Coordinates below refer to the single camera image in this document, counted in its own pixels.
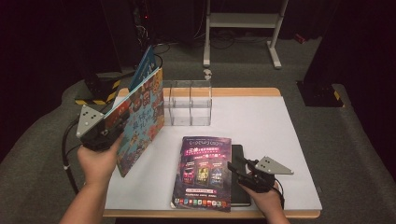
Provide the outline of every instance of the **white table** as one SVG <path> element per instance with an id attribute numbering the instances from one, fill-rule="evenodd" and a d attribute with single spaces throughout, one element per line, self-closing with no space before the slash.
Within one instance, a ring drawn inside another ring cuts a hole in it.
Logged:
<path id="1" fill-rule="evenodd" d="M 279 91 L 214 88 L 210 126 L 164 126 L 127 176 L 122 178 L 116 168 L 110 180 L 104 216 L 262 217 L 255 204 L 233 207 L 231 213 L 171 208 L 181 140 L 186 135 L 230 137 L 233 144 L 244 147 L 247 159 L 269 156 L 289 167 L 294 175 L 276 176 L 285 190 L 286 216 L 320 215 L 318 194 Z"/>

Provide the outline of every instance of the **magazine cover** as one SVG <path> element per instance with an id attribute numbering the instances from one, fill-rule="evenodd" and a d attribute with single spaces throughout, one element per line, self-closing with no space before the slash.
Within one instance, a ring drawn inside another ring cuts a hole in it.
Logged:
<path id="1" fill-rule="evenodd" d="M 156 69 L 130 92 L 106 117 L 111 127 L 120 117 L 129 113 L 122 124 L 124 136 L 118 151 L 117 165 L 121 176 L 126 176 L 164 124 L 163 70 Z"/>
<path id="2" fill-rule="evenodd" d="M 231 212 L 231 139 L 183 137 L 171 205 Z"/>

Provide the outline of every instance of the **blue book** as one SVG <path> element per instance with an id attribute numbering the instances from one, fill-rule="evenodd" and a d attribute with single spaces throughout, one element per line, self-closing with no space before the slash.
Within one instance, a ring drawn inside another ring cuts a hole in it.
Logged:
<path id="1" fill-rule="evenodd" d="M 131 84 L 129 85 L 129 91 L 134 90 L 142 81 L 148 77 L 155 69 L 157 69 L 157 64 L 155 62 L 154 51 L 152 46 L 148 46 L 145 54 L 137 66 L 134 76 L 132 77 Z"/>

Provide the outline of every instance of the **black wall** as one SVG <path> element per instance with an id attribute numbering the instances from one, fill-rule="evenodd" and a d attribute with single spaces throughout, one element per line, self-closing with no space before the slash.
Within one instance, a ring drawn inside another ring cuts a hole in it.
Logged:
<path id="1" fill-rule="evenodd" d="M 60 30 L 62 12 L 69 12 L 93 72 L 140 61 L 127 0 L 103 2 L 106 10 L 99 0 L 0 1 L 0 161 L 27 128 L 61 104 L 64 90 L 82 80 Z M 120 6 L 123 11 L 114 13 Z M 117 26 L 119 20 L 127 29 Z"/>

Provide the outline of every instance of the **gray carpet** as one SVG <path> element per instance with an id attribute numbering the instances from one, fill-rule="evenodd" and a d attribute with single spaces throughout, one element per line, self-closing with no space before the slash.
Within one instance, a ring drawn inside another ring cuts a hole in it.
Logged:
<path id="1" fill-rule="evenodd" d="M 304 106 L 296 80 L 304 79 L 319 42 L 310 40 L 301 45 L 294 40 L 278 40 L 281 70 L 274 69 L 264 42 L 212 48 L 212 85 L 280 89 L 323 206 L 319 218 L 293 219 L 291 223 L 396 223 L 396 185 L 362 130 L 344 87 L 334 85 L 345 107 Z M 203 47 L 171 45 L 166 50 L 167 46 L 155 49 L 163 57 L 164 79 L 204 79 Z M 125 78 L 121 86 L 129 81 Z M 0 164 L 0 223 L 56 223 L 73 200 L 61 143 L 65 128 L 80 110 L 74 105 L 80 85 L 66 90 L 62 105 L 32 125 Z M 72 130 L 68 138 L 69 147 L 78 144 L 75 132 Z M 83 176 L 74 153 L 70 162 L 80 185 Z M 115 221 L 104 218 L 103 223 Z"/>

